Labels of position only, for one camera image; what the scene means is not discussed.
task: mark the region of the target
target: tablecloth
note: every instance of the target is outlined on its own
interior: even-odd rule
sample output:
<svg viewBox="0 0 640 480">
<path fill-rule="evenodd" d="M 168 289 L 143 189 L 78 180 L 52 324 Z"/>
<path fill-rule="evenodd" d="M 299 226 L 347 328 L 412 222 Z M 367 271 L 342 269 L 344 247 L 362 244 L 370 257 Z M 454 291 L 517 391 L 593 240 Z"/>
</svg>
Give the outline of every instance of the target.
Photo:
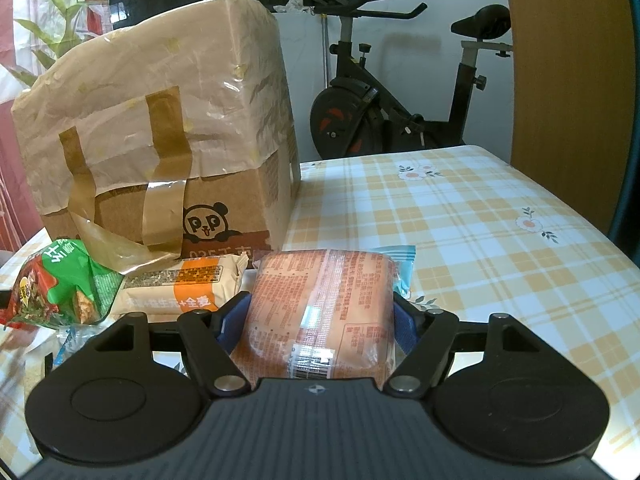
<svg viewBox="0 0 640 480">
<path fill-rule="evenodd" d="M 594 379 L 611 405 L 594 456 L 640 473 L 640 269 L 554 195 L 485 150 L 461 146 L 301 165 L 286 249 L 417 247 L 412 301 L 486 322 L 507 312 Z M 0 269 L 10 285 L 44 232 Z M 0 457 L 22 472 L 19 367 L 4 356 Z M 10 415 L 7 425 L 6 417 Z"/>
</svg>

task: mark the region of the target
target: stationary bicycle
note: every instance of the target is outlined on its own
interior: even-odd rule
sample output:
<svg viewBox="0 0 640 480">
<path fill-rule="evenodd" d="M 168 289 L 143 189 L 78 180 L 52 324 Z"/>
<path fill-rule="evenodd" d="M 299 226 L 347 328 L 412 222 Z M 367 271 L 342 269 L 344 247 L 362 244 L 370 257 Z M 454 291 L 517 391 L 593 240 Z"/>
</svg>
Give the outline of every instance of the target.
<svg viewBox="0 0 640 480">
<path fill-rule="evenodd" d="M 360 59 L 351 55 L 353 19 L 395 18 L 410 20 L 427 9 L 421 3 L 411 12 L 383 12 L 359 9 L 371 0 L 308 0 L 315 14 L 340 17 L 340 40 L 329 52 L 337 56 L 335 78 L 318 94 L 311 108 L 310 127 L 313 142 L 322 158 L 411 152 L 464 144 L 462 135 L 474 86 L 484 90 L 486 78 L 476 76 L 479 50 L 495 50 L 509 57 L 510 44 L 487 43 L 511 28 L 509 9 L 489 5 L 475 15 L 451 25 L 451 31 L 475 41 L 462 41 L 462 60 L 448 121 L 427 121 L 409 113 L 378 81 L 366 66 L 371 45 L 359 44 Z"/>
</svg>

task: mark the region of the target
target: brown cardboard box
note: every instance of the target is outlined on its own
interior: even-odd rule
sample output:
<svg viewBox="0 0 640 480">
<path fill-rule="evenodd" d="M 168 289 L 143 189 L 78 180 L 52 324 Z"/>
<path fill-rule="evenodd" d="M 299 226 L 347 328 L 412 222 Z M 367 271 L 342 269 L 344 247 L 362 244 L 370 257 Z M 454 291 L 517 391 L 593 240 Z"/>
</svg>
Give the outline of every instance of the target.
<svg viewBox="0 0 640 480">
<path fill-rule="evenodd" d="M 167 89 L 177 105 L 152 108 L 149 97 Z M 255 0 L 205 0 L 81 44 L 12 113 L 52 238 L 79 235 L 67 209 L 79 174 L 95 189 L 89 220 L 137 243 L 148 183 L 189 177 L 182 257 L 282 246 L 300 166 L 278 27 Z M 158 129 L 172 136 L 172 124 L 188 143 L 191 172 L 154 180 Z M 84 174 L 62 143 L 70 128 Z M 156 204 L 159 214 L 173 207 Z"/>
</svg>

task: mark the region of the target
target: exercise bike seat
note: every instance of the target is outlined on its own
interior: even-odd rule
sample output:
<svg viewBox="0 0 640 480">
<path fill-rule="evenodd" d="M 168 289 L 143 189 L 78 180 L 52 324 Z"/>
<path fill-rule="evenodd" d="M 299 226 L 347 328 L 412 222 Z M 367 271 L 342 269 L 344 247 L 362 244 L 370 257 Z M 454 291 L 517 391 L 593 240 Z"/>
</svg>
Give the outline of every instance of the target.
<svg viewBox="0 0 640 480">
<path fill-rule="evenodd" d="M 507 7 L 494 4 L 483 7 L 473 16 L 452 23 L 451 31 L 475 40 L 495 40 L 511 28 L 511 15 Z"/>
</svg>

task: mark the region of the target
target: wooden door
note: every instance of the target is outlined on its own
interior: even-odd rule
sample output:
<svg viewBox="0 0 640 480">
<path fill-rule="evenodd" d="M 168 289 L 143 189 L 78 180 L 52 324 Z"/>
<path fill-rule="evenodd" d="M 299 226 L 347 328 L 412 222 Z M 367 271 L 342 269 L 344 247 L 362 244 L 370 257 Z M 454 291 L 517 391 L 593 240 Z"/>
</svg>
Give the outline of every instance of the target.
<svg viewBox="0 0 640 480">
<path fill-rule="evenodd" d="M 628 0 L 509 0 L 511 163 L 607 232 L 634 118 Z"/>
</svg>

